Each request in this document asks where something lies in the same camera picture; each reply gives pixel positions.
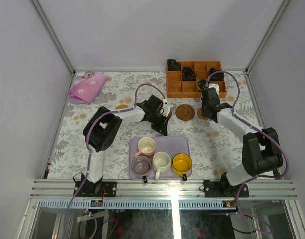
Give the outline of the light wooden coaster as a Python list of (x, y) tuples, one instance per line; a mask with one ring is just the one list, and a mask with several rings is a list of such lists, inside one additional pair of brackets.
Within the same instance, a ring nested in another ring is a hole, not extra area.
[(120, 109), (124, 109), (124, 108), (129, 108), (129, 106), (126, 104), (121, 104), (121, 105), (118, 105), (115, 109), (120, 110)]
[(200, 118), (202, 120), (209, 120), (208, 117), (202, 116), (202, 108), (201, 107), (197, 109), (197, 116), (198, 116), (198, 118)]

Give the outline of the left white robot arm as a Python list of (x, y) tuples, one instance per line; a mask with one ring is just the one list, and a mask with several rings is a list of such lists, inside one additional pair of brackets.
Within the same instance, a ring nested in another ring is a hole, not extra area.
[(124, 125), (137, 122), (149, 122), (157, 133), (168, 135), (168, 121), (171, 117), (172, 104), (167, 99), (159, 99), (151, 95), (148, 100), (135, 103), (131, 107), (114, 111), (102, 106), (98, 108), (83, 130), (86, 148), (89, 151), (85, 191), (90, 196), (101, 193), (103, 163), (105, 151), (113, 144), (119, 129)]

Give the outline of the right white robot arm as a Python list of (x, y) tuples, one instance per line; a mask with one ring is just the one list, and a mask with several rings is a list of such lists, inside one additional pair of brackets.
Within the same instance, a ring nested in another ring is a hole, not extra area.
[(201, 114), (224, 126), (242, 142), (241, 164), (229, 170), (220, 183), (225, 196), (237, 192), (238, 185), (262, 173), (276, 170), (283, 165), (278, 136), (274, 129), (260, 129), (239, 116), (228, 103), (221, 103), (214, 87), (202, 91)]

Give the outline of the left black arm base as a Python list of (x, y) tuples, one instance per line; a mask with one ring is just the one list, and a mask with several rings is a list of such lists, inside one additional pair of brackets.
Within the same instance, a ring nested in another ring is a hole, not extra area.
[(117, 191), (117, 182), (114, 181), (103, 181), (102, 178), (93, 183), (85, 178), (83, 173), (77, 173), (73, 176), (75, 183), (74, 193), (77, 197), (115, 197)]

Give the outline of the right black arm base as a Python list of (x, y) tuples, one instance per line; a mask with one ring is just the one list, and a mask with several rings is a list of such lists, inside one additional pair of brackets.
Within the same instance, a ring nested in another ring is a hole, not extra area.
[(236, 186), (230, 186), (228, 182), (225, 182), (223, 180), (204, 180), (203, 184), (199, 186), (199, 190), (201, 192), (204, 192), (206, 197), (210, 198), (235, 198), (237, 196), (240, 186), (240, 184)]

